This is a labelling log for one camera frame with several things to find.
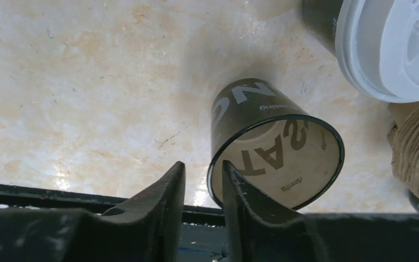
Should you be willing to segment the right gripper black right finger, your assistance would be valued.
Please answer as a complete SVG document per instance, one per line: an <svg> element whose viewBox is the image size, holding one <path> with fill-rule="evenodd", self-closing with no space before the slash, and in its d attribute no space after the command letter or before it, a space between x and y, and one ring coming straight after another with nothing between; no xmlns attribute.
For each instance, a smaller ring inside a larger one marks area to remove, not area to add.
<svg viewBox="0 0 419 262"><path fill-rule="evenodd" d="M419 261L419 214L289 209L223 162L231 261Z"/></svg>

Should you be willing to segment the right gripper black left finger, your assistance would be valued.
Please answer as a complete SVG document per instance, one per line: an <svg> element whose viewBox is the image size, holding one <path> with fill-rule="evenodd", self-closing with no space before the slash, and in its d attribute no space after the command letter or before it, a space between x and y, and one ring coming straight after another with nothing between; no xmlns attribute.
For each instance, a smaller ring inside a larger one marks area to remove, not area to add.
<svg viewBox="0 0 419 262"><path fill-rule="evenodd" d="M84 209L0 209L0 261L176 261L185 165L95 215Z"/></svg>

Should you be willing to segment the dark coffee cup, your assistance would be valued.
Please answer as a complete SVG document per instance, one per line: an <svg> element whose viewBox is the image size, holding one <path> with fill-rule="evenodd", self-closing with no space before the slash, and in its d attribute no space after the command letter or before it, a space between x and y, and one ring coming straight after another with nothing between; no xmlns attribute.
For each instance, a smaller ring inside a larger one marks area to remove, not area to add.
<svg viewBox="0 0 419 262"><path fill-rule="evenodd" d="M223 161L256 188L298 210L324 194L340 174L345 147L327 122L311 116L269 82L234 81L217 94L211 112L207 188L223 205Z"/></svg>
<svg viewBox="0 0 419 262"><path fill-rule="evenodd" d="M343 0L302 0L302 21L308 32L333 56L343 40Z"/></svg>

